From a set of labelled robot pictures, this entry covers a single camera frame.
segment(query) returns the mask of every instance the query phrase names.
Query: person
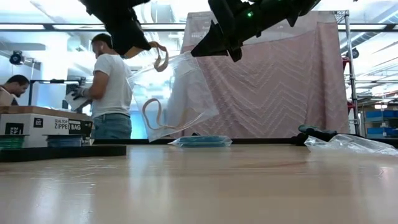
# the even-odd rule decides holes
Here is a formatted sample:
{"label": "person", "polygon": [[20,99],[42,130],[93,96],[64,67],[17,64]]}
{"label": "person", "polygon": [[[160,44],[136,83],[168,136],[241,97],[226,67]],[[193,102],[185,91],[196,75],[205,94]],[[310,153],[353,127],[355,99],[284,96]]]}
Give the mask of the person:
{"label": "person", "polygon": [[77,88],[73,96],[93,100],[94,139],[130,139],[132,86],[127,79],[132,75],[131,70],[112,49],[110,35],[98,34],[91,45],[97,59],[93,84]]}
{"label": "person", "polygon": [[[23,75],[14,75],[8,81],[0,85],[0,90],[6,91],[10,94],[13,94],[16,97],[21,97],[22,94],[25,93],[26,89],[28,89],[30,81]],[[14,98],[12,106],[18,106],[17,100]]]}

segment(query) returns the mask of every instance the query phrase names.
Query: ceiling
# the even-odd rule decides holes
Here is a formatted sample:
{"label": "ceiling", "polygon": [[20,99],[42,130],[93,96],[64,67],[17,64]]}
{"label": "ceiling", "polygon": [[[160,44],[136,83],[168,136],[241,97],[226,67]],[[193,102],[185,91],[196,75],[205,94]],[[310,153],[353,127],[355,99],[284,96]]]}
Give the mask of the ceiling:
{"label": "ceiling", "polygon": [[[0,0],[0,23],[84,23],[100,24],[101,22],[85,12],[85,7],[78,0]],[[322,0],[316,10],[337,11],[350,10],[351,23],[397,23],[398,4],[396,0]],[[152,0],[148,4],[136,7],[139,20],[143,23],[179,23],[185,22],[188,12],[209,11],[207,0]],[[90,40],[95,32],[2,32],[0,50],[10,53],[11,43],[42,44],[43,49],[24,51],[28,57],[45,62],[57,57],[67,60],[69,75],[88,76],[95,58],[90,50]],[[146,32],[149,40],[156,40],[165,45],[171,55],[180,51],[182,33]],[[342,53],[345,50],[345,34],[340,34]],[[360,52],[354,61],[355,72],[359,80],[398,80],[398,34],[396,33],[353,33],[355,47]],[[151,63],[157,54],[143,52],[139,57],[128,60],[132,69]],[[358,84],[358,92],[377,94],[379,91],[398,90],[396,84],[363,83]]]}

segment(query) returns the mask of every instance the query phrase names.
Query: plastic bag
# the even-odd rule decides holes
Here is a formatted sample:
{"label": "plastic bag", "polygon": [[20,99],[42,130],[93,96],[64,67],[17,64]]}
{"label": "plastic bag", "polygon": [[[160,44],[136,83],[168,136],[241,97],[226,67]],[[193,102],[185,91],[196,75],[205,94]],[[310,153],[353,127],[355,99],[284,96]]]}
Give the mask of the plastic bag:
{"label": "plastic bag", "polygon": [[163,72],[148,66],[128,81],[149,141],[218,115],[205,77],[190,52],[169,58],[169,66]]}
{"label": "plastic bag", "polygon": [[232,140],[227,136],[180,137],[169,143],[178,147],[230,147]]}
{"label": "plastic bag", "polygon": [[329,142],[309,136],[304,144],[311,152],[345,151],[398,156],[398,151],[394,146],[349,134],[338,134]]}

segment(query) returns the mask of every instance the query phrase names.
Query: glove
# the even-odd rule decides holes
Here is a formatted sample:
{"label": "glove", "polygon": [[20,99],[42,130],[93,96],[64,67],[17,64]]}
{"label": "glove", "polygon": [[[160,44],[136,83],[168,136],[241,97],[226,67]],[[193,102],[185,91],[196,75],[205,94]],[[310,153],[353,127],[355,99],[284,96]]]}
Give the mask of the glove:
{"label": "glove", "polygon": [[87,88],[76,88],[74,89],[72,96],[74,96],[73,100],[77,100],[81,97],[86,97],[86,94],[88,93],[88,89]]}

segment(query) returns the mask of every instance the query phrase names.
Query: white t-shirt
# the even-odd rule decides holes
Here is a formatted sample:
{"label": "white t-shirt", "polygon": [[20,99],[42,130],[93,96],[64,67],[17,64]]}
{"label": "white t-shirt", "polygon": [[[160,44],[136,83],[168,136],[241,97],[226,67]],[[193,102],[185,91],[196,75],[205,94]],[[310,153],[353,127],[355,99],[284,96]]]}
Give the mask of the white t-shirt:
{"label": "white t-shirt", "polygon": [[95,71],[109,75],[104,97],[94,100],[92,117],[104,114],[121,113],[130,116],[132,86],[127,79],[132,75],[129,66],[119,55],[103,54],[97,58]]}

